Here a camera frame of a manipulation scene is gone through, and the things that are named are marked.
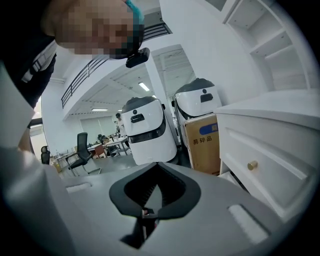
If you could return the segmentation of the white shelf cabinet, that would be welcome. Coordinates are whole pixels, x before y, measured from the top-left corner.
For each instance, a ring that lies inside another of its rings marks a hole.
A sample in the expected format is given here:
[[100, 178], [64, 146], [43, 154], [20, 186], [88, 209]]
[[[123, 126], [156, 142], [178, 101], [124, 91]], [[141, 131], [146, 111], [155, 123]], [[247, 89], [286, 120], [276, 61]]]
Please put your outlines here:
[[320, 91], [311, 46], [276, 0], [234, 0], [224, 23], [242, 43], [262, 92]]

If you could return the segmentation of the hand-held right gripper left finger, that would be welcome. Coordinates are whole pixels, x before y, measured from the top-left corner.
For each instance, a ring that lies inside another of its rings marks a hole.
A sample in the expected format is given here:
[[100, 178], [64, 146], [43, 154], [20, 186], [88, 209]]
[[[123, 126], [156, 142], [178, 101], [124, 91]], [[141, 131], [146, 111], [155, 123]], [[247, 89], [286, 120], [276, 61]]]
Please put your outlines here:
[[145, 250], [142, 206], [125, 186], [158, 166], [143, 164], [93, 176], [64, 180], [73, 210], [75, 256], [158, 256]]

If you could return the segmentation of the white work table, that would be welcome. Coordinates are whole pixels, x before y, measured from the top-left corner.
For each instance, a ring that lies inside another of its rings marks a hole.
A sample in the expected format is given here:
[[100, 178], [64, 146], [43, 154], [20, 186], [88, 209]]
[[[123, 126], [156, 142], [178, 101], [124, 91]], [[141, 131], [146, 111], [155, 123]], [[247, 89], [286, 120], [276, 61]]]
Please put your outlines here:
[[111, 139], [111, 141], [107, 142], [104, 147], [107, 149], [109, 155], [111, 157], [114, 157], [115, 155], [120, 156], [121, 153], [125, 153], [125, 155], [128, 155], [129, 147], [126, 147], [126, 142], [128, 141], [127, 137], [120, 137]]

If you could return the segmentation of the black mesh office chair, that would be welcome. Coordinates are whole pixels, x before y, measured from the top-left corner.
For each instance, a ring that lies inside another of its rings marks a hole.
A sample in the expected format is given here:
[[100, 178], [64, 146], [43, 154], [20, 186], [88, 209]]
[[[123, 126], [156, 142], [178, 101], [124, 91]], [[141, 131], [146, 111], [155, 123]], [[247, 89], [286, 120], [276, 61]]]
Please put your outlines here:
[[41, 159], [41, 163], [45, 164], [45, 165], [49, 165], [50, 164], [50, 157], [51, 157], [51, 153], [49, 151], [48, 146], [43, 146], [41, 148], [41, 154], [40, 154], [40, 159]]

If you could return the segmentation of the white desk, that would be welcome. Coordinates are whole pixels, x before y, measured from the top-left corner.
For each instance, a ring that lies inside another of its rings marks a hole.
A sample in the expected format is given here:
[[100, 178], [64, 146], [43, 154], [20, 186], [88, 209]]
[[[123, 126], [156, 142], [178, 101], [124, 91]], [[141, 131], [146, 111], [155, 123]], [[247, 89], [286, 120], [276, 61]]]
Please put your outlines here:
[[319, 174], [317, 183], [320, 180], [319, 90], [268, 92], [220, 107], [215, 113], [218, 130], [220, 125], [226, 125], [264, 142], [315, 168]]

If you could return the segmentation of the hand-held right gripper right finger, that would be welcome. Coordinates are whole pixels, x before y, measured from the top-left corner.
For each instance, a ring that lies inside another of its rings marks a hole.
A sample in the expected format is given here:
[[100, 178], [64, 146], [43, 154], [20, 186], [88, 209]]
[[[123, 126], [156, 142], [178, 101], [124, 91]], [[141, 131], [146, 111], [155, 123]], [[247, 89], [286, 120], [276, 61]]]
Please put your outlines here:
[[153, 256], [263, 256], [277, 246], [284, 223], [264, 203], [218, 176], [171, 163], [200, 187], [196, 206], [184, 217], [161, 220], [149, 237]]

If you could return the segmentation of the white drawer with gold knob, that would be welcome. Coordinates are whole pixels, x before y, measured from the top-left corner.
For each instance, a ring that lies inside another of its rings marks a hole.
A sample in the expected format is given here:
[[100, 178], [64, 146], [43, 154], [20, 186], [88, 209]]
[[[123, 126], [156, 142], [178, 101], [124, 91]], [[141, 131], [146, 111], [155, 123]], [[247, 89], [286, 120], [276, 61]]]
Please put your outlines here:
[[219, 125], [220, 156], [247, 191], [287, 222], [304, 210], [319, 173], [266, 143]]

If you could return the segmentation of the brown cardboard box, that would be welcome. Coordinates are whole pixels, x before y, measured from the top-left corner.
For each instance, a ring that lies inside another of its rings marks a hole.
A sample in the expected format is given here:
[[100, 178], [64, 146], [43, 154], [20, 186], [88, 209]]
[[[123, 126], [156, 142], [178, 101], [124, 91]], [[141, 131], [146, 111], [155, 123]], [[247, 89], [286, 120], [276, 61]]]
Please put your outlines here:
[[221, 158], [217, 116], [211, 113], [189, 119], [183, 130], [192, 169], [219, 176]]

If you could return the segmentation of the black chair chrome frame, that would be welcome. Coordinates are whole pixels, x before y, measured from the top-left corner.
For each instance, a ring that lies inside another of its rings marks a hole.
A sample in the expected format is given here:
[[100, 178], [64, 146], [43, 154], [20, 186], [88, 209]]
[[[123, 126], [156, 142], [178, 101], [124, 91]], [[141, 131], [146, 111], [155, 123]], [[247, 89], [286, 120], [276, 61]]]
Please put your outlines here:
[[[68, 165], [68, 169], [72, 171], [74, 176], [76, 176], [74, 170], [78, 167], [82, 167], [83, 170], [88, 175], [90, 175], [91, 173], [100, 174], [102, 171], [101, 167], [90, 170], [90, 171], [86, 170], [86, 168], [85, 168], [85, 165], [87, 165], [89, 160], [93, 158], [93, 154], [88, 150], [87, 140], [88, 140], [88, 133], [87, 132], [78, 133], [77, 134], [76, 152], [65, 158], [67, 165]], [[69, 158], [74, 155], [77, 155], [78, 159], [76, 161], [74, 161], [73, 163], [70, 163]]]

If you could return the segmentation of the person's black clothing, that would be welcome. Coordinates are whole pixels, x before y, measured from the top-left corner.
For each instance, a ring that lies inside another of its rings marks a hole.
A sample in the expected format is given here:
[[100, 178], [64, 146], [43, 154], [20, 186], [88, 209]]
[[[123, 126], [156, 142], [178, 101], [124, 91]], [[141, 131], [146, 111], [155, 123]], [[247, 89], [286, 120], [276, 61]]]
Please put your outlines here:
[[0, 60], [35, 108], [55, 69], [57, 45], [41, 29], [51, 0], [0, 0]]

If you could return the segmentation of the black metal railing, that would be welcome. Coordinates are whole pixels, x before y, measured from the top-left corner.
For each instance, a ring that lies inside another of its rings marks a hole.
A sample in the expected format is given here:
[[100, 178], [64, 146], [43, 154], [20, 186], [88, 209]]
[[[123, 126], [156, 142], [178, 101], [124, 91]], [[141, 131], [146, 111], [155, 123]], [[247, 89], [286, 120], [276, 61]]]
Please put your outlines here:
[[[155, 39], [161, 36], [170, 35], [173, 32], [168, 27], [165, 22], [160, 22], [155, 25], [148, 26], [144, 29], [143, 41], [148, 41], [151, 39]], [[78, 87], [90, 77], [90, 75], [99, 68], [102, 64], [110, 59], [107, 55], [97, 55], [92, 60], [90, 60], [81, 71], [75, 76], [70, 85], [65, 90], [64, 94], [61, 97], [61, 106], [64, 109], [67, 102], [73, 96]]]

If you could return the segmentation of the white delivery robot black top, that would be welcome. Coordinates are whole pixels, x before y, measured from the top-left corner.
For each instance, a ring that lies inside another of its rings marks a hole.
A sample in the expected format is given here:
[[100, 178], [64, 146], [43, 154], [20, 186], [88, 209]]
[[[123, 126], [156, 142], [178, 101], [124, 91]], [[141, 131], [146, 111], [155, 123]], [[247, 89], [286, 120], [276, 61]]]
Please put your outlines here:
[[211, 81], [196, 78], [175, 92], [171, 105], [180, 117], [188, 120], [214, 113], [222, 103], [217, 87]]
[[165, 109], [152, 96], [133, 97], [123, 106], [121, 118], [137, 165], [170, 162], [176, 157], [177, 145]]

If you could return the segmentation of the teal cap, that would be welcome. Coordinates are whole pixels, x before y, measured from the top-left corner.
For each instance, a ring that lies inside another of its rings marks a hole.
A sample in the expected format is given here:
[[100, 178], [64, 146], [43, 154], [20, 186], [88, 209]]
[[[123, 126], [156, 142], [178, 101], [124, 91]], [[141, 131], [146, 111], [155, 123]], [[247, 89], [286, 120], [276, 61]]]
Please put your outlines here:
[[134, 22], [139, 25], [144, 25], [145, 17], [140, 9], [131, 0], [125, 0], [124, 2], [132, 11]]

